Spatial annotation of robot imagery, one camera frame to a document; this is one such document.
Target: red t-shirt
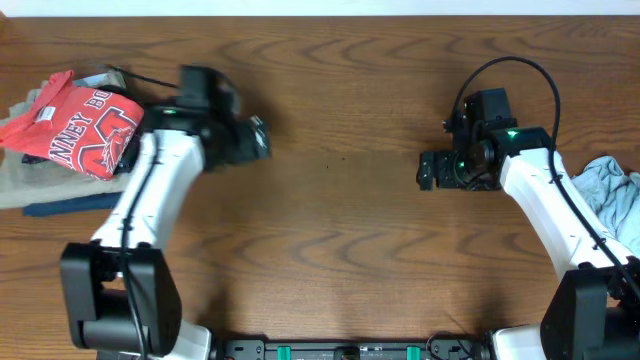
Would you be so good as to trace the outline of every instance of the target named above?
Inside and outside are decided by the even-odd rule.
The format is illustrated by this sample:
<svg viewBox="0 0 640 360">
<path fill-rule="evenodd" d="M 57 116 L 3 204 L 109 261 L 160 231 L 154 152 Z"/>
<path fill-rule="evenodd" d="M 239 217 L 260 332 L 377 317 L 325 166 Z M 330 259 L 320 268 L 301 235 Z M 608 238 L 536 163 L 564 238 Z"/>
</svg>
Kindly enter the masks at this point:
<svg viewBox="0 0 640 360">
<path fill-rule="evenodd" d="M 144 111 L 124 96 L 75 86 L 72 77 L 51 75 L 31 109 L 0 128 L 0 147 L 109 180 Z"/>
</svg>

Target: wood grain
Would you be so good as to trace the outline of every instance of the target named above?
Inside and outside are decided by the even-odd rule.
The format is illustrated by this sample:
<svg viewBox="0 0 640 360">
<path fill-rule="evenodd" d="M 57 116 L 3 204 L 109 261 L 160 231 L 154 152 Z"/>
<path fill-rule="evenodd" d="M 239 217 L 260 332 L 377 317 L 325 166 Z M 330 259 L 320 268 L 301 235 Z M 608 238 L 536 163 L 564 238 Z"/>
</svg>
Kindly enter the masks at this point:
<svg viewBox="0 0 640 360">
<path fill-rule="evenodd" d="M 440 122 L 466 77 L 515 54 L 558 83 L 571 173 L 605 153 L 637 170 L 639 37 L 634 17 L 11 19 L 0 108 L 60 70 L 222 70 L 270 123 L 273 159 L 190 191 L 167 251 L 185 316 L 271 338 L 474 333 L 539 321 L 554 271 L 505 194 L 419 192 L 419 152 L 450 145 Z M 471 90 L 499 86 L 521 125 L 550 128 L 539 74 L 504 64 Z M 106 215 L 0 212 L 0 359 L 94 356 L 70 344 L 57 262 Z"/>
</svg>

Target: white wall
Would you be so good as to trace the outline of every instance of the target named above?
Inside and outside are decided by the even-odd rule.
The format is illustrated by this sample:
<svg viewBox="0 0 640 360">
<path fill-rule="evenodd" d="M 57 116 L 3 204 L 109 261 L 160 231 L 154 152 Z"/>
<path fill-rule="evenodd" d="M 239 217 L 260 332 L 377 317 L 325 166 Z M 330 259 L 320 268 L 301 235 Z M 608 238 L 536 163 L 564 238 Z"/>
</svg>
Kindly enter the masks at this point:
<svg viewBox="0 0 640 360">
<path fill-rule="evenodd" d="M 25 16 L 632 15 L 640 0 L 0 0 Z"/>
</svg>

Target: beige cloth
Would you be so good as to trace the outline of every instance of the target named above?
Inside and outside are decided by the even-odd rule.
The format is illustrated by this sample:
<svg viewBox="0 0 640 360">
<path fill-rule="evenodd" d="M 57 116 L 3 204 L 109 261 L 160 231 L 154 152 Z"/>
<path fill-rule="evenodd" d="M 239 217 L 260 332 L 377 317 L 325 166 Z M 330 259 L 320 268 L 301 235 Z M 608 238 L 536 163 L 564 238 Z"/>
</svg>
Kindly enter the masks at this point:
<svg viewBox="0 0 640 360">
<path fill-rule="evenodd" d="M 122 75 L 115 71 L 77 80 L 74 83 L 88 87 L 107 84 L 125 86 Z M 10 107 L 9 118 L 0 120 L 0 126 L 27 112 L 40 95 L 40 91 L 41 89 L 29 91 L 25 102 Z M 129 174 L 116 176 L 110 181 L 101 181 L 57 165 L 53 161 L 23 164 L 23 154 L 7 149 L 4 149 L 4 152 L 4 161 L 0 164 L 0 209 L 120 192 L 129 182 Z"/>
</svg>

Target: light blue cloth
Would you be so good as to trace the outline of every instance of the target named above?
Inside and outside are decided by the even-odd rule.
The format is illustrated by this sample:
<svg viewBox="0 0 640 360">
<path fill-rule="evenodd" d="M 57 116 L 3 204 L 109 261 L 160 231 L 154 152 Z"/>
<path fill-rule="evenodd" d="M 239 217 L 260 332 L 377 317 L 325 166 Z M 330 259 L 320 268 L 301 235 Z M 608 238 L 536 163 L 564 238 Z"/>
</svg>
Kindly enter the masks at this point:
<svg viewBox="0 0 640 360">
<path fill-rule="evenodd" d="M 609 232 L 640 257 L 640 174 L 626 176 L 614 158 L 603 156 L 573 185 Z"/>
</svg>

